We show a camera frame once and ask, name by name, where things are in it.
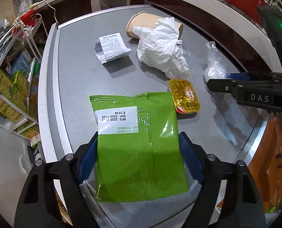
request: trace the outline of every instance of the white shelf rack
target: white shelf rack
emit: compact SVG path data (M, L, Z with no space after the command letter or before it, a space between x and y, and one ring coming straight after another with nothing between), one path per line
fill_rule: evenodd
M36 44L35 44L35 42L33 40L32 33L29 33L29 31L26 28L24 28L23 25L20 22L16 23L8 32L5 33L5 35L0 39L0 46L5 42L7 37L12 33L12 31L15 28L17 28L18 31L13 35L11 40L7 43L7 46L5 47L5 49L2 52L0 52L0 67L1 67L1 64L4 61L7 53L9 52L10 48L12 47L14 42L16 41L16 39L19 37L19 35L21 35L23 33L24 36L25 36L25 39L27 40L27 43L28 43L29 47L31 48L33 54L35 55L35 58L33 58L31 63L30 63L31 71L30 71L29 76L28 76L29 90L30 90L32 74L33 74L33 71L34 71L34 66L36 64L36 61L41 62L40 59L42 59L42 56L39 53L39 50L38 50L38 48L37 48L37 46L36 46ZM7 104L10 105L12 108L14 108L15 110L17 110L18 112L20 112L20 113L22 113L24 115L24 117L19 122L15 123L15 122L11 121L8 118L5 118L4 116L2 116L0 114L0 126L2 128L4 128L5 130L11 132L11 133L17 134L17 135L19 135L21 137L24 137L24 138L28 139L27 137L23 136L21 133L23 131L25 131L26 129L32 127L33 125L39 124L36 119L34 119L33 117L31 117L29 115L29 95L28 95L28 98L27 98L27 112L22 111L22 109L20 109L15 104L13 104L1 92L0 92L0 98L2 98L5 102L7 102ZM15 129L17 129L18 127L23 125L25 122L27 122L28 119L32 121L31 124L29 124L28 126L26 126L25 128L21 129L18 132L14 131Z

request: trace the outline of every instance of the crumpled tissue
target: crumpled tissue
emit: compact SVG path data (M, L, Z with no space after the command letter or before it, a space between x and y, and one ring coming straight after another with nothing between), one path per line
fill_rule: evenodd
M133 33L140 38L137 56L149 67L161 70L170 79L184 79L191 76L183 56L182 44L175 19L163 18L156 22L156 28L134 26Z

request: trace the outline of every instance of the gold foil lid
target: gold foil lid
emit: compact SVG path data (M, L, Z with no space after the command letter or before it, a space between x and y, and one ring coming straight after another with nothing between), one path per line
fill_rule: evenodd
M200 110L196 92L189 81L171 79L168 84L178 113L189 114Z

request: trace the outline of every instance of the white cable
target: white cable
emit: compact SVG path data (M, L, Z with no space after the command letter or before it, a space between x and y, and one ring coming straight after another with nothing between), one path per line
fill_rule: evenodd
M49 4L47 3L47 1L43 0L43 2L45 2L49 7L51 7L51 8L54 10L54 19L56 20L56 23L59 24L59 22L57 21L57 18L56 18L56 9L53 8L51 5L49 5Z

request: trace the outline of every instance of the gray countertop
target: gray countertop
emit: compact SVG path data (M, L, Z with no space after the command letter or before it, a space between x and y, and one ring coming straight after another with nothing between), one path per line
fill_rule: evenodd
M125 34L127 22L140 11L162 17L168 16L150 6L131 6L109 10L106 13L101 11L93 16L91 14L84 19L77 19L63 27L60 26L57 30L58 36L52 45L55 44L53 64L57 63L59 94L55 95L54 88L53 99L54 105L56 100L60 100L61 110L56 109L55 106L55 112L56 116L59 112L62 115L62 122L73 152L81 144L89 142L97 131L89 101L90 95L135 96L149 91L168 90L169 79L163 72L138 61L136 55L138 40L131 39ZM125 45L132 49L131 54L102 65L94 54L95 42L101 36L118 32ZM234 162L255 128L259 111L237 105L229 94L211 93L206 87L203 75L207 66L205 45L207 40L186 25L180 39L183 41L183 48L190 53L186 56L192 75L189 81L198 95L201 110L190 115L178 114L179 132L185 131L191 141L201 145L206 153L215 154L222 161ZM223 55L221 62L230 72L237 73L236 68ZM60 127L60 121L55 121L55 118L54 122L50 121L51 127L52 124ZM50 128L50 132L55 133L53 128ZM60 160L68 152L64 146L58 147L58 144L59 141L54 144L54 150L56 158ZM98 204L115 227L151 227L193 203L200 185L192 179L189 172L187 177L190 190L180 195L138 203ZM95 170L88 179L87 185L94 194ZM91 193L83 193L86 198L92 198Z

